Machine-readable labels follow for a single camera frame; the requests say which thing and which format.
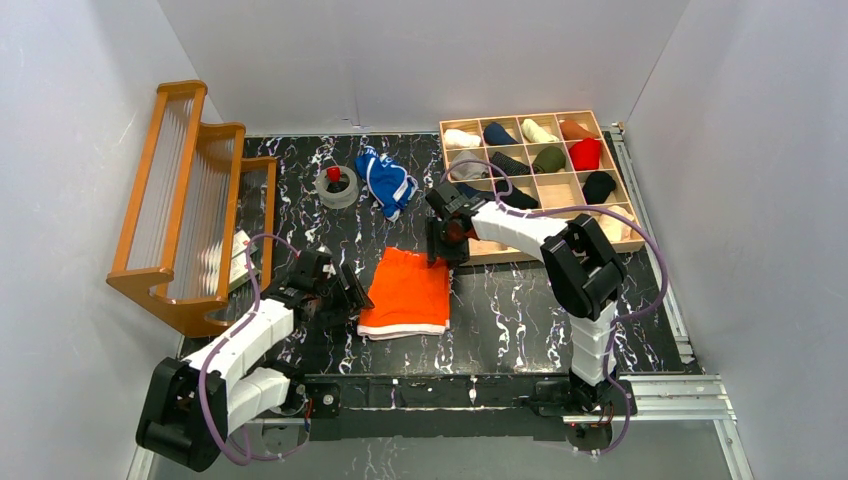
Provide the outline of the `orange underwear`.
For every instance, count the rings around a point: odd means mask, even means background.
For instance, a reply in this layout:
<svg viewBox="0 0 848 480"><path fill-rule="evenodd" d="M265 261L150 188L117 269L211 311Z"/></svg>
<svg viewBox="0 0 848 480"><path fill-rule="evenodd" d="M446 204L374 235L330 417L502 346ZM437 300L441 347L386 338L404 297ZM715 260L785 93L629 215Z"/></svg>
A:
<svg viewBox="0 0 848 480"><path fill-rule="evenodd" d="M450 328L451 273L443 260L423 253L385 249L361 312L357 334L372 341L442 335Z"/></svg>

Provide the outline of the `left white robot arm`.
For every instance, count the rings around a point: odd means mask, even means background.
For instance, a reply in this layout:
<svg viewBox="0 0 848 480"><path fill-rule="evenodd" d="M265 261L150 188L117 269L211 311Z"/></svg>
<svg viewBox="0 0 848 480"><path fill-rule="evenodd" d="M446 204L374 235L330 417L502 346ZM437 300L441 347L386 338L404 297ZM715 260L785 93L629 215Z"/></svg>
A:
<svg viewBox="0 0 848 480"><path fill-rule="evenodd" d="M229 437L260 414L286 404L294 372L270 355L300 325L341 325L374 304L355 270L326 251L303 250L256 303L206 346L153 370L135 433L139 447L193 471L220 455L256 459Z"/></svg>

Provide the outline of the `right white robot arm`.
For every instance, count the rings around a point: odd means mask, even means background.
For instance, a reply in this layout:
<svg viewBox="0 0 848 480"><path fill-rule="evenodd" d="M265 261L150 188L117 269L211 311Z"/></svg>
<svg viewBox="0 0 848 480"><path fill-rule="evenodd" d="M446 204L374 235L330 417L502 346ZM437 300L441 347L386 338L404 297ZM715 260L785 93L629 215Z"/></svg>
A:
<svg viewBox="0 0 848 480"><path fill-rule="evenodd" d="M427 262L449 267L470 260L471 241L516 249L542 262L551 290L572 326L570 392L597 401L610 388L615 360L608 342L626 269L599 223L580 214L572 220L534 217L480 196L468 197L450 182L425 196Z"/></svg>

